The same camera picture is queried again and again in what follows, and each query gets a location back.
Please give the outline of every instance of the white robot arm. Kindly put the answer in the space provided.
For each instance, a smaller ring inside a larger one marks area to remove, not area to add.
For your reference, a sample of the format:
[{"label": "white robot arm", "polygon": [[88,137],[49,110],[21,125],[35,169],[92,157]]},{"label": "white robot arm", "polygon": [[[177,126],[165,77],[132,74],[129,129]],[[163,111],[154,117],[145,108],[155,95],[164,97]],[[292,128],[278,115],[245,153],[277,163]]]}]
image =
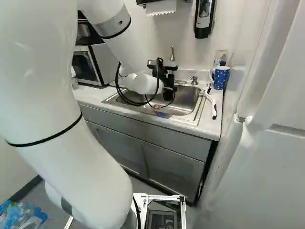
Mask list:
[{"label": "white robot arm", "polygon": [[[139,94],[154,94],[157,79],[144,73],[147,59],[123,0],[81,0],[79,9],[122,63],[122,84]],[[158,94],[163,92],[159,80]]]},{"label": "white robot arm", "polygon": [[122,62],[122,74],[146,68],[123,0],[5,1],[0,134],[88,227],[118,229],[130,211],[131,182],[90,133],[71,90],[79,7]]}]

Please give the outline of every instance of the mug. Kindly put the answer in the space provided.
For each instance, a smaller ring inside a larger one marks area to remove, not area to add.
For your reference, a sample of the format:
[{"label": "mug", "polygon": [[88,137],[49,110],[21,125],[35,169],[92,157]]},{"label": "mug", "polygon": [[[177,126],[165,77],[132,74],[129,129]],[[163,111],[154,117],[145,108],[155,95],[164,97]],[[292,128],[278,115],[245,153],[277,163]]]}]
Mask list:
[{"label": "mug", "polygon": [[227,66],[217,66],[210,70],[210,79],[214,85],[214,89],[222,90],[230,73],[230,68]]}]

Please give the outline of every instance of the refrigerator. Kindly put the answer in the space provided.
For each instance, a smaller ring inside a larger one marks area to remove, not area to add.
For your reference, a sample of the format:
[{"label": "refrigerator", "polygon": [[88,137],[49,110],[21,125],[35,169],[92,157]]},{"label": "refrigerator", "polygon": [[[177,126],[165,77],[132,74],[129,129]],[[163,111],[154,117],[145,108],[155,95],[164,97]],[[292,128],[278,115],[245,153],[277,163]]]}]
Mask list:
[{"label": "refrigerator", "polygon": [[245,1],[195,229],[305,227],[305,0]]}]

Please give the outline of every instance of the soap dispenser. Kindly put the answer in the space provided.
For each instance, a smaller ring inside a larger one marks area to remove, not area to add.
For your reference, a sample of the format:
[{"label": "soap dispenser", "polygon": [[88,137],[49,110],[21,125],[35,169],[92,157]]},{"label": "soap dispenser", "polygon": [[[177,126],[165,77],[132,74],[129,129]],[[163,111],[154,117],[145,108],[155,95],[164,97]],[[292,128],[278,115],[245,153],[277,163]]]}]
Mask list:
[{"label": "soap dispenser", "polygon": [[215,2],[216,0],[196,0],[195,38],[209,37],[214,23]]}]

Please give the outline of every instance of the countertop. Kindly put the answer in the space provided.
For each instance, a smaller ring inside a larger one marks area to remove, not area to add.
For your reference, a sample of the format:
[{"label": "countertop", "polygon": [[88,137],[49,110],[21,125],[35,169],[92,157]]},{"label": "countertop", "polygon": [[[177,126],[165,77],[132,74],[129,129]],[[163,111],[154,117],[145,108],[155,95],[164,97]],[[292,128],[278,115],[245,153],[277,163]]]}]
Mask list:
[{"label": "countertop", "polygon": [[175,122],[173,120],[114,106],[112,104],[102,103],[103,100],[117,93],[116,88],[114,87],[107,86],[103,88],[95,88],[80,85],[79,89],[74,90],[73,93],[77,102],[81,105],[93,107],[113,114],[122,115],[135,120],[140,120],[153,125],[162,126],[168,129],[203,137],[213,141],[219,141],[220,138],[223,108],[223,90],[215,90],[212,88],[210,91],[210,96],[215,100],[217,104],[218,116],[216,120],[212,119],[212,106],[211,103],[206,100],[198,126]]}]

